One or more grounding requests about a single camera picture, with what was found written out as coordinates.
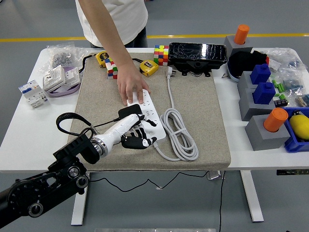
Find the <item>person's right hand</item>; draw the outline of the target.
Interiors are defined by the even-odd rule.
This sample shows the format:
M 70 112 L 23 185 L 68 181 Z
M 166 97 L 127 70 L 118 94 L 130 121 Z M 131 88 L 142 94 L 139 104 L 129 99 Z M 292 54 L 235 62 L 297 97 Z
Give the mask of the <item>person's right hand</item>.
M 118 91 L 122 102 L 127 105 L 127 102 L 133 102 L 133 92 L 137 93 L 137 99 L 139 103 L 143 103 L 143 90 L 150 92 L 148 84 L 142 77 L 142 74 L 138 71 L 132 62 L 118 64 Z

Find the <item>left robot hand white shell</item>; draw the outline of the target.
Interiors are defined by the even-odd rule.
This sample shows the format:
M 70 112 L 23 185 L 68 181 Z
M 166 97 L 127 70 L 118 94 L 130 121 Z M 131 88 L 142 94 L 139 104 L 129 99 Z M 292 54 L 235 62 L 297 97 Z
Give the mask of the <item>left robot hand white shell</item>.
M 127 149 L 146 149 L 154 144 L 157 138 L 147 137 L 142 121 L 156 127 L 156 124 L 144 114 L 130 114 L 110 127 L 104 134 L 94 136 L 91 143 L 103 157 L 110 154 L 112 147 L 118 143 Z

